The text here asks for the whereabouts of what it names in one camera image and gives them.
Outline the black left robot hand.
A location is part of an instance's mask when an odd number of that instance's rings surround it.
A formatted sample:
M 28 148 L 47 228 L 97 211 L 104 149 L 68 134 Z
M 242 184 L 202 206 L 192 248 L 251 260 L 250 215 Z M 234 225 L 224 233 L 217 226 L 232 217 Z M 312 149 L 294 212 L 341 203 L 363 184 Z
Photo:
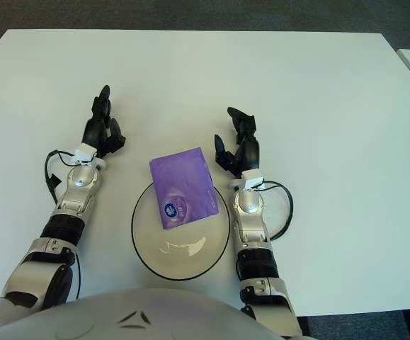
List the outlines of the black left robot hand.
M 115 118 L 110 116 L 110 87 L 105 85 L 93 100 L 92 117 L 87 121 L 82 142 L 96 149 L 96 156 L 104 158 L 121 149 L 126 141 Z

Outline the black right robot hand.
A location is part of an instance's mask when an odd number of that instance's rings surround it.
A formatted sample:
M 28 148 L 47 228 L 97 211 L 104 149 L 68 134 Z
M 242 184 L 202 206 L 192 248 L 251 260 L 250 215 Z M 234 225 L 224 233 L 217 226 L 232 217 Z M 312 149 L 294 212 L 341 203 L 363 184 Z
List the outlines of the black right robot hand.
M 255 137 L 256 121 L 253 115 L 228 107 L 227 113 L 232 118 L 233 126 L 237 133 L 236 153 L 232 154 L 224 147 L 222 138 L 215 135 L 215 161 L 225 171 L 240 178 L 244 171 L 259 168 L 259 143 Z

